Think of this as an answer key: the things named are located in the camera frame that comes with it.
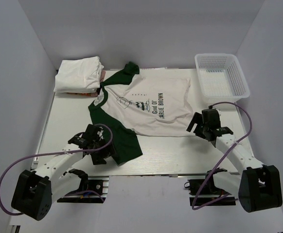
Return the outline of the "white and green raglan t-shirt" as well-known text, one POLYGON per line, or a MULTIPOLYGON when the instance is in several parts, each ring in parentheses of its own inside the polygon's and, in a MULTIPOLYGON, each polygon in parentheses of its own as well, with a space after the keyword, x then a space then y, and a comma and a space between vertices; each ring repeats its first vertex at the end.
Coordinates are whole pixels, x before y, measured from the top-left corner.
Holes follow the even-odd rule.
POLYGON ((188 77, 149 77, 133 62, 101 83, 89 106, 93 124, 112 131, 114 161, 121 165, 142 155, 137 136, 187 137, 193 118, 188 77))

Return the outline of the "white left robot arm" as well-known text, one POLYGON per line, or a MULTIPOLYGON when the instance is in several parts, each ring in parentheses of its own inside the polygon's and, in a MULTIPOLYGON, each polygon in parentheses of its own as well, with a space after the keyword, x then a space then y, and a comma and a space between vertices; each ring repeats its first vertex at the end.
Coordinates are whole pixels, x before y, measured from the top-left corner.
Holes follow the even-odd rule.
POLYGON ((23 171, 13 194, 11 206, 37 221, 43 219, 51 205, 65 196, 94 194, 88 188, 88 174, 73 165, 93 152, 101 152, 112 145, 112 140, 97 143, 75 135, 55 156, 33 171, 23 171))

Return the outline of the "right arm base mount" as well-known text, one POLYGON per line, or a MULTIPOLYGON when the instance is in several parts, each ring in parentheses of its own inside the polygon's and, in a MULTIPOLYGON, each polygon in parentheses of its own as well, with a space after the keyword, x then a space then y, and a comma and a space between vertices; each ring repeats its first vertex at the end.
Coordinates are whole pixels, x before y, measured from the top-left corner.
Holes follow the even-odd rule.
MULTIPOLYGON (((210 172, 211 170, 207 171, 205 176, 190 176, 189 179, 184 183, 184 189, 189 191, 189 201, 191 207, 199 188, 202 186, 204 180, 207 178, 210 172)), ((226 197, 211 203, 210 206, 234 206, 238 201, 238 198, 232 196, 231 194, 228 195, 225 190, 215 187, 213 177, 211 177, 203 186, 200 194, 198 195, 198 198, 195 202, 195 207, 199 207, 207 202, 217 200, 223 196, 226 197)))

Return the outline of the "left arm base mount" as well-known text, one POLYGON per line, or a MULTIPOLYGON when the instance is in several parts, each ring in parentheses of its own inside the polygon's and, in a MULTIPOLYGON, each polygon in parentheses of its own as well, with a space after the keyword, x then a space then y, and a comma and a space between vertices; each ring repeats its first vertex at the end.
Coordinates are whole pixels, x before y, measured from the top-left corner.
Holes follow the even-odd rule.
POLYGON ((58 199, 58 203, 99 203, 102 204, 108 193, 107 177, 89 177, 88 174, 79 169, 71 169, 63 174, 77 176, 79 186, 76 190, 70 191, 68 194, 58 199))

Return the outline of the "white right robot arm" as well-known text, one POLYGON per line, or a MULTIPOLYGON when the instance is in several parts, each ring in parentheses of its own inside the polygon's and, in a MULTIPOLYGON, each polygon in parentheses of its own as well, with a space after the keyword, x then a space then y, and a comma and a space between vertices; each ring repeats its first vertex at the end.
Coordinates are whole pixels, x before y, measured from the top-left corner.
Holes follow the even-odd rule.
POLYGON ((237 141, 229 127, 221 126, 217 110, 194 113, 187 131, 207 140, 223 153, 214 168, 207 172, 196 196, 208 186, 237 198, 248 213, 282 206, 279 170, 256 159, 237 141))

